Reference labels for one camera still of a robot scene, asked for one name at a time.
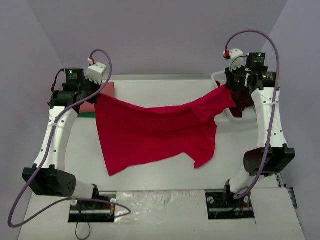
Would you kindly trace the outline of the bright red t shirt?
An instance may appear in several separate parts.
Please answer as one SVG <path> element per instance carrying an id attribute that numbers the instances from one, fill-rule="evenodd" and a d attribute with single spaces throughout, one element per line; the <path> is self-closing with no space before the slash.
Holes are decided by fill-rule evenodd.
<path id="1" fill-rule="evenodd" d="M 235 107 L 220 86 L 192 102 L 145 108 L 102 94 L 95 119 L 107 172 L 114 176 L 131 166 L 187 154 L 198 169 L 215 155 L 215 118 Z"/>

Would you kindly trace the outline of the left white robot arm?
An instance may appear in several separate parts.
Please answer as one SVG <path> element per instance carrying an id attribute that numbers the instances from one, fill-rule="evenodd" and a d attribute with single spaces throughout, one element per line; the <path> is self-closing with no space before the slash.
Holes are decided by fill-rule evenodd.
<path id="1" fill-rule="evenodd" d="M 66 82 L 62 90 L 53 90 L 49 120 L 40 152 L 32 167 L 24 168 L 22 178 L 38 196 L 82 199 L 89 209 L 97 208 L 101 197 L 97 186 L 83 183 L 65 171 L 66 151 L 72 127 L 84 102 L 96 104 L 96 93 L 107 67 L 96 63 L 88 67 L 64 69 Z"/>

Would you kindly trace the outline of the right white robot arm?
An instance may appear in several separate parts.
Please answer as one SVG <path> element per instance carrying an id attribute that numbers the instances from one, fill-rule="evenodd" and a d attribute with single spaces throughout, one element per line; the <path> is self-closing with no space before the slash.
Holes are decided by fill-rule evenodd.
<path id="1" fill-rule="evenodd" d="M 247 55 L 230 51 L 226 59 L 226 87 L 232 91 L 248 90 L 254 103 L 258 140 L 255 149 L 244 154 L 243 168 L 225 184 L 222 202 L 229 207 L 250 195 L 256 183 L 280 173 L 294 158 L 295 150 L 288 146 L 280 116 L 278 72 L 265 66 L 265 53 Z"/>

